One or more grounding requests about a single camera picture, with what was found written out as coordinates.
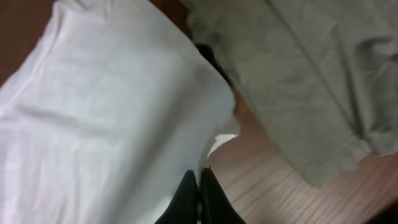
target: wooden surface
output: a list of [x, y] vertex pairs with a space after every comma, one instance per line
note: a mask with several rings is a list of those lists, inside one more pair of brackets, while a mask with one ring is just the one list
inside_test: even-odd
[[[189, 36], [177, 0], [152, 0]], [[50, 0], [0, 1], [0, 84], [23, 62], [50, 16]], [[398, 154], [369, 157], [355, 172], [322, 187], [309, 186], [281, 158], [238, 98], [240, 137], [208, 163], [247, 223], [362, 223], [398, 196]]]
[[250, 115], [240, 137], [209, 158], [247, 223], [364, 223], [398, 196], [398, 154], [371, 156], [323, 187], [308, 185], [281, 158]]

